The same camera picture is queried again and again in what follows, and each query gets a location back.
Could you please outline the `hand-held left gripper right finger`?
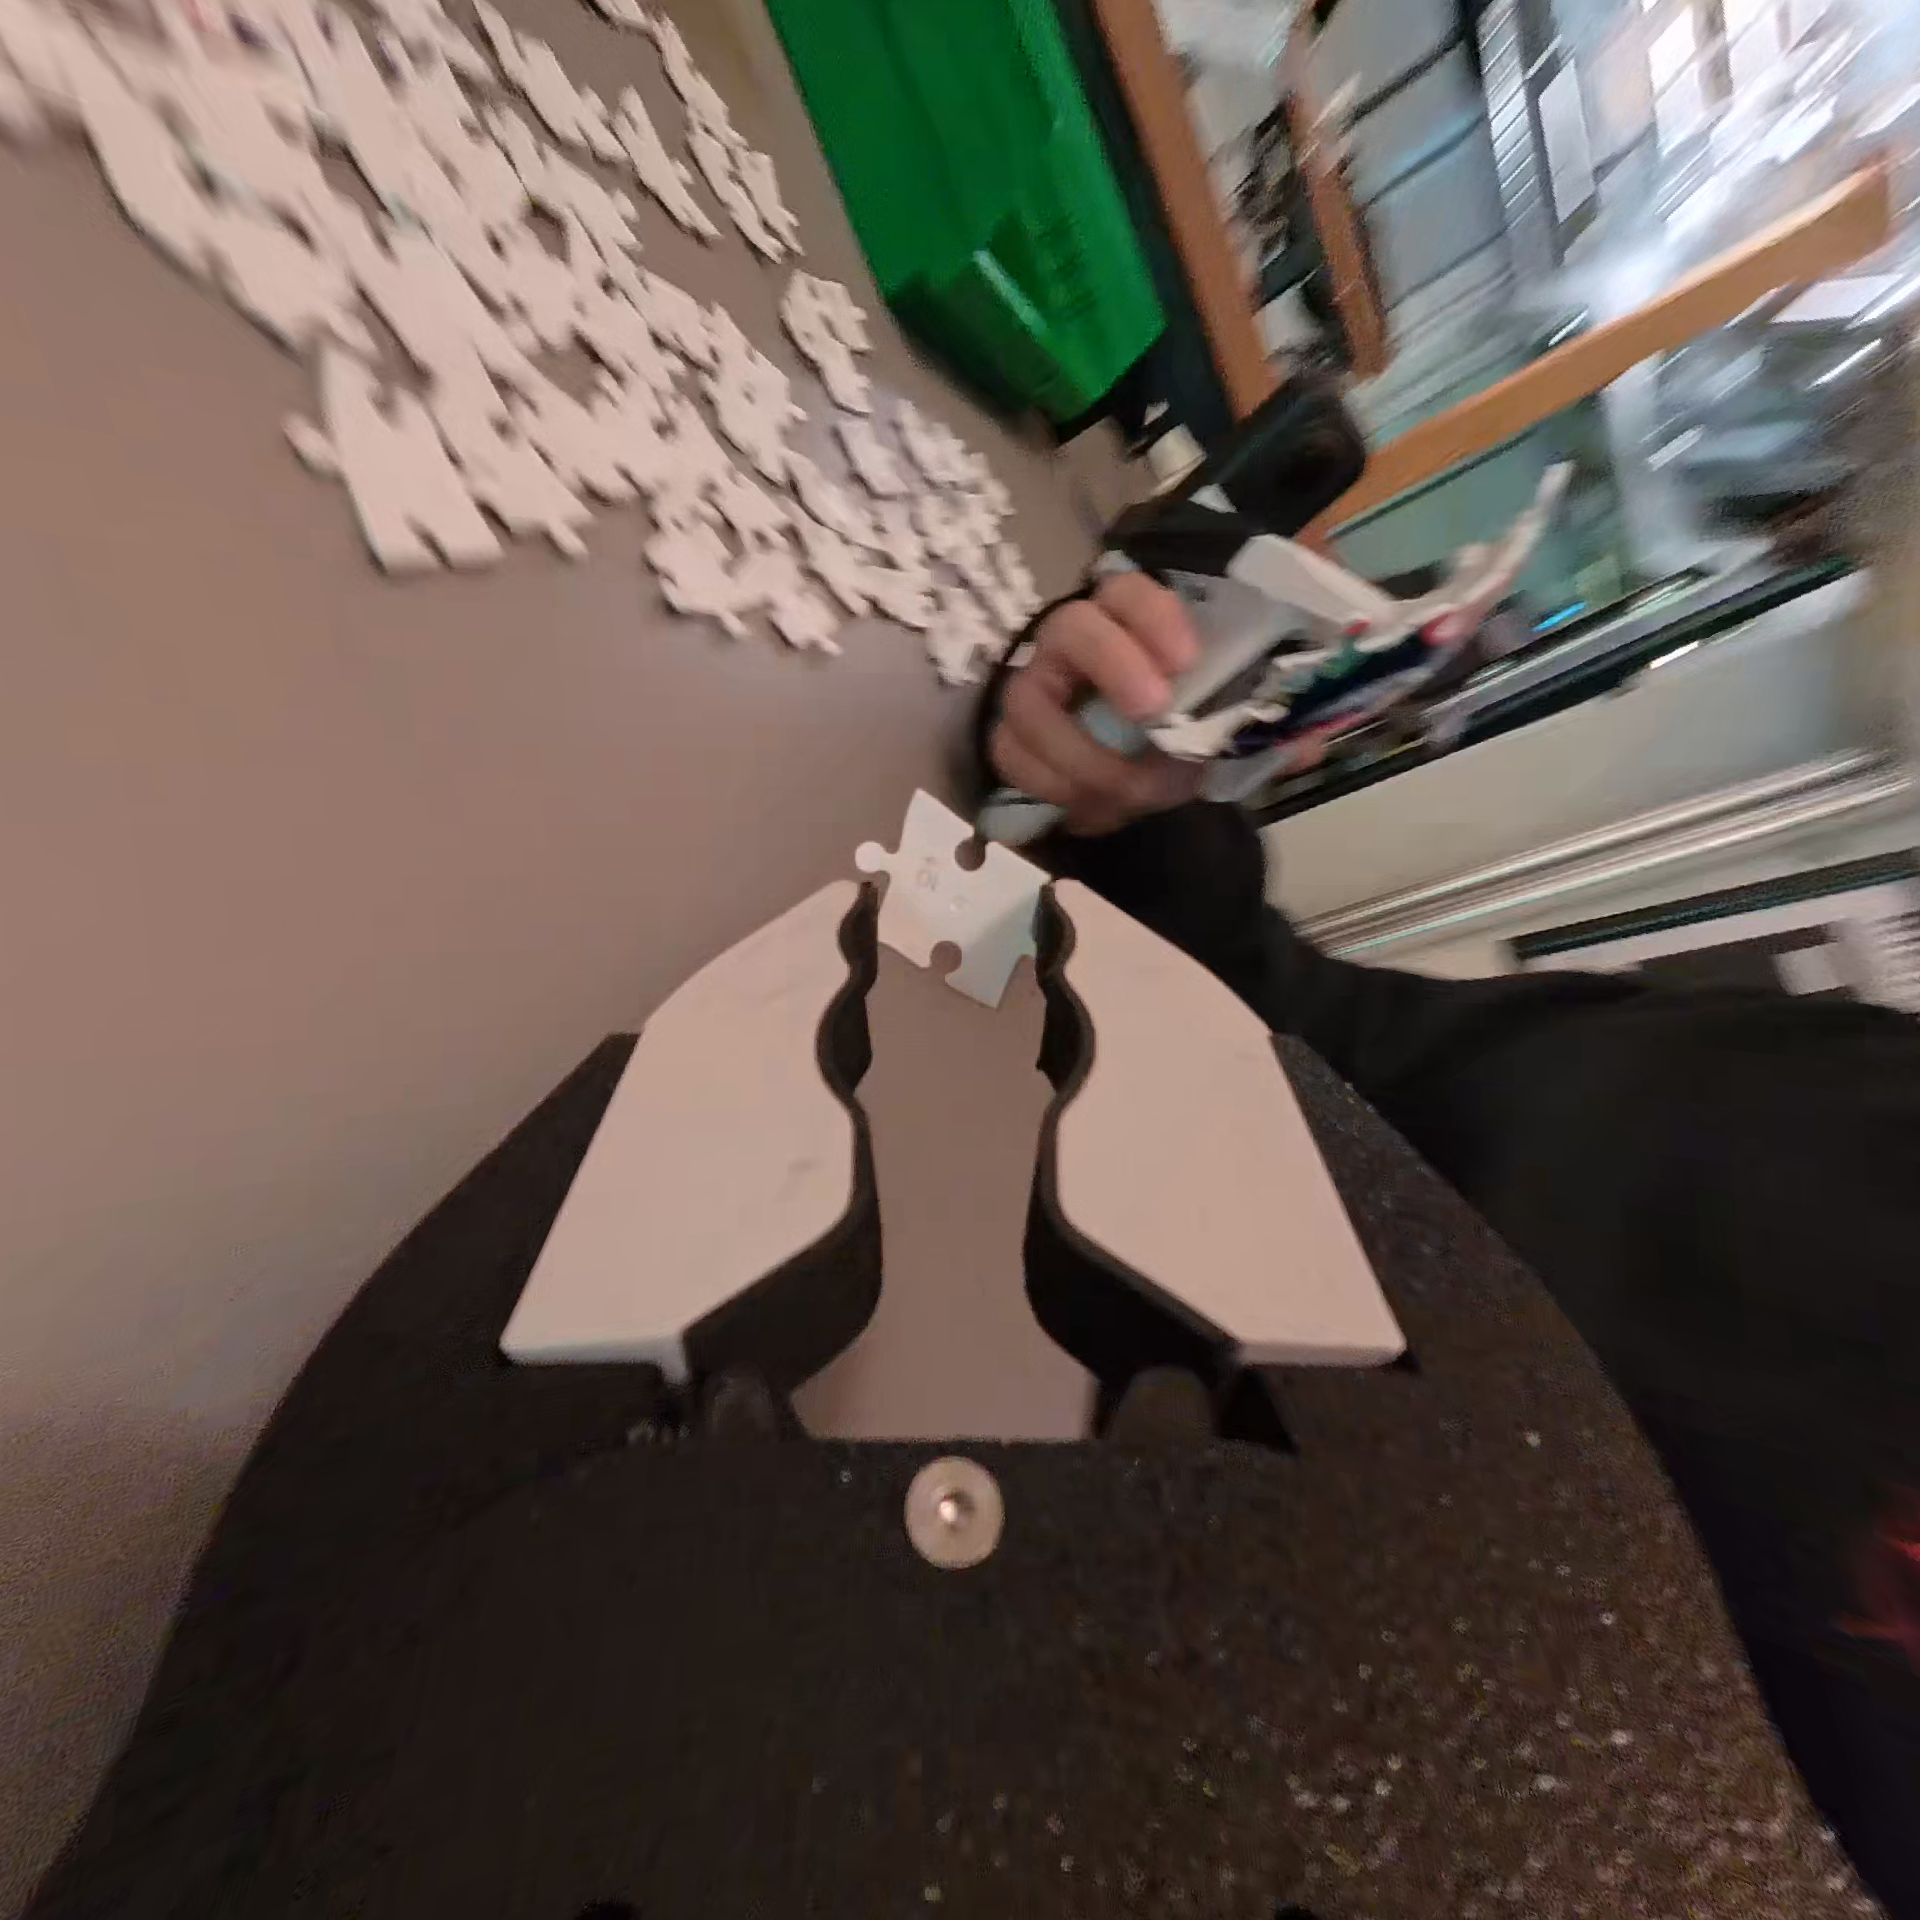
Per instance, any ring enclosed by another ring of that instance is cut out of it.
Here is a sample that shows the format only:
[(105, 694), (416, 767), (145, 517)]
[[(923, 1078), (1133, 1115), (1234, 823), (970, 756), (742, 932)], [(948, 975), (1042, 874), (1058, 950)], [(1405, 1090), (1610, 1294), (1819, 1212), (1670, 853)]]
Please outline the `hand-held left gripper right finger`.
[(1027, 1301), (1096, 1379), (1379, 1368), (1409, 1350), (1276, 1036), (1078, 880), (1037, 916)]

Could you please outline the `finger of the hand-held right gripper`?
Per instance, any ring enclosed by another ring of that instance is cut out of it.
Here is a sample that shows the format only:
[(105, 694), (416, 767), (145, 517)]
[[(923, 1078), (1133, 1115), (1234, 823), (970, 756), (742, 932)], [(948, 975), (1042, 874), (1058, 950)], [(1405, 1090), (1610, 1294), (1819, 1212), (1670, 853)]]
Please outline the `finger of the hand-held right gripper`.
[(1354, 732), (1347, 714), (1296, 716), (1283, 701), (1242, 701), (1216, 711), (1171, 714), (1145, 730), (1147, 746), (1200, 767), (1196, 794), (1244, 803), (1269, 784), (1309, 770)]
[(1281, 534), (1254, 534), (1232, 555), (1222, 579), (1269, 602), (1339, 629), (1347, 638), (1403, 638), (1440, 631), (1450, 635), (1450, 602), (1398, 598), (1350, 574), (1307, 543)]

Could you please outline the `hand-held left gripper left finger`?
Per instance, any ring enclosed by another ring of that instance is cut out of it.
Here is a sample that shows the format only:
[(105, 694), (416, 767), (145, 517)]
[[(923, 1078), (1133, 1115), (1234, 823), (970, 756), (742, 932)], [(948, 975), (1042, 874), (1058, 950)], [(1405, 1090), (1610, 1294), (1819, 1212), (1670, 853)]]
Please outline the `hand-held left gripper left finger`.
[(650, 1014), (501, 1331), (506, 1359), (803, 1384), (864, 1331), (875, 909), (868, 884), (835, 880)]

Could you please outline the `partly built puzzle ball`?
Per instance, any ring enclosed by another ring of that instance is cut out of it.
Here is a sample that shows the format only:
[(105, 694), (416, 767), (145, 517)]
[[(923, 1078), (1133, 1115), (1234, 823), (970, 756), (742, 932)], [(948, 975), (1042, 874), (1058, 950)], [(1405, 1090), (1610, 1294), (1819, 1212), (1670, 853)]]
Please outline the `partly built puzzle ball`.
[(1569, 461), (1549, 463), (1507, 533), (1488, 543), (1464, 547), (1438, 584), (1412, 596), (1390, 592), (1398, 598), (1446, 598), (1446, 638), (1440, 631), (1347, 638), (1332, 623), (1259, 595), (1269, 607), (1281, 611), (1281, 634), (1262, 646), (1248, 690), (1232, 701), (1208, 694), (1188, 703), (1187, 714), (1212, 714), (1242, 701), (1283, 701), (1296, 716), (1347, 714), (1350, 732), (1371, 723), (1452, 664), (1476, 639), (1488, 618), (1510, 598), (1562, 508), (1573, 470)]

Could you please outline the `white-backed puzzle piece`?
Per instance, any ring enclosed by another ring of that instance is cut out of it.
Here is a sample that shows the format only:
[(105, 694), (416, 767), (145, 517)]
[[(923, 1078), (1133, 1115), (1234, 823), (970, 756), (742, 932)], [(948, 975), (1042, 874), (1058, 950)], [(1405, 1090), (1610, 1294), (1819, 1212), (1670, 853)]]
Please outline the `white-backed puzzle piece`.
[(971, 823), (923, 789), (902, 810), (897, 845), (861, 843), (853, 860), (880, 883), (877, 940), (914, 966), (931, 970), (952, 947), (944, 974), (952, 991), (1000, 1008), (1020, 966), (1036, 952), (1042, 868), (987, 843), (979, 864), (960, 853), (974, 843)]

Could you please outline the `pile of white puzzle pieces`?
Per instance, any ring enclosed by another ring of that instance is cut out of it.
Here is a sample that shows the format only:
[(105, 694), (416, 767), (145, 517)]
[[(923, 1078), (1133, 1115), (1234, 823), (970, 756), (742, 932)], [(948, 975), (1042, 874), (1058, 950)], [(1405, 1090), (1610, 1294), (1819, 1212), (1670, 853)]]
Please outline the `pile of white puzzle pieces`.
[(590, 11), (669, 108), (501, 5), (5, 3), (5, 136), (69, 131), (153, 252), (309, 367), (284, 437), (386, 574), (508, 536), (578, 560), (635, 508), (673, 612), (821, 655), (882, 618), (984, 682), (1040, 607), (1013, 498), (882, 388), (682, 28)]

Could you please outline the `person's right hand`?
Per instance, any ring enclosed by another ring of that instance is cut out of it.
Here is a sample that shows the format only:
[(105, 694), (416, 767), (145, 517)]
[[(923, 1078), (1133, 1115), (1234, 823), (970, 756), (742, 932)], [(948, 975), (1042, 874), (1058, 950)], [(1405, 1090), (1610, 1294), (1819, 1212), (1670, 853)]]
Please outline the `person's right hand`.
[(1084, 837), (1193, 799), (1200, 766), (1154, 747), (1104, 747), (1086, 730), (1086, 708), (1104, 703), (1126, 723), (1154, 723), (1196, 659), (1196, 629), (1174, 592), (1137, 568), (1101, 579), (1045, 612), (1024, 660), (993, 694), (987, 770), (1057, 806), (1064, 828)]

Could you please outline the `wooden beam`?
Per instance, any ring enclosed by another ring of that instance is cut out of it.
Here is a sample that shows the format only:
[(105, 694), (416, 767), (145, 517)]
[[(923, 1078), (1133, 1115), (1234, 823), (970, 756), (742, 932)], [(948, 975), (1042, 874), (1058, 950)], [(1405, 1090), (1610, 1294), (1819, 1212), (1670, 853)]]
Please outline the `wooden beam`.
[(1874, 157), (1650, 302), (1412, 426), (1370, 452), (1361, 479), (1302, 528), (1302, 539), (1323, 547), (1345, 524), (1524, 437), (1650, 357), (1690, 346), (1764, 298), (1832, 279), (1882, 252), (1892, 232), (1892, 194), (1892, 165)]

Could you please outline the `green plastic crate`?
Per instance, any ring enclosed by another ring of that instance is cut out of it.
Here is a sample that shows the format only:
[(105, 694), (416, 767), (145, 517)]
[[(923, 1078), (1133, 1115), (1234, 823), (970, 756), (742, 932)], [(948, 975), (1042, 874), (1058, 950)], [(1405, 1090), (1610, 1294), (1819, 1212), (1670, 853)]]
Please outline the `green plastic crate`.
[(1090, 415), (1164, 331), (1049, 3), (771, 3), (902, 331), (1013, 413)]

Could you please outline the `wooden frame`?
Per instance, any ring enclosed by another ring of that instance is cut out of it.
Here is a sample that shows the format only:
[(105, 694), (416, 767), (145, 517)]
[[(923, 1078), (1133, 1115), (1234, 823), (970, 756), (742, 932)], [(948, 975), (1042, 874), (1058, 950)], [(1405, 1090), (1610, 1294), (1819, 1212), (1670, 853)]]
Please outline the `wooden frame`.
[[(1254, 277), (1242, 262), (1202, 155), (1184, 70), (1154, 5), (1090, 3), (1088, 11), (1154, 188), (1184, 292), (1208, 346), (1209, 370), (1229, 421), (1242, 421), (1281, 379), (1258, 322)], [(1349, 150), (1350, 112), (1342, 100), (1321, 106), (1313, 86), (1309, 63), (1320, 26), (1314, 5), (1283, 6), (1276, 91), (1286, 124), (1286, 150), (1306, 181), (1313, 223), (1329, 262), (1350, 372), (1371, 379), (1390, 366), (1387, 322), (1364, 223), (1339, 174)]]

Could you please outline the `silver metal rail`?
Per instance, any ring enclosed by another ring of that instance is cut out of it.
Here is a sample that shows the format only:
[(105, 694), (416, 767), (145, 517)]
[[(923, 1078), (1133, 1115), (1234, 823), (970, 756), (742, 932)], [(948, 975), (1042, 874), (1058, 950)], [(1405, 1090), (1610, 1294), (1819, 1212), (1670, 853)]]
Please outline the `silver metal rail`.
[(1915, 803), (1915, 760), (1837, 752), (1781, 773), (1720, 786), (1478, 868), (1299, 919), (1332, 952), (1366, 952), (1450, 938), (1523, 909), (1558, 904), (1704, 856), (1769, 845)]

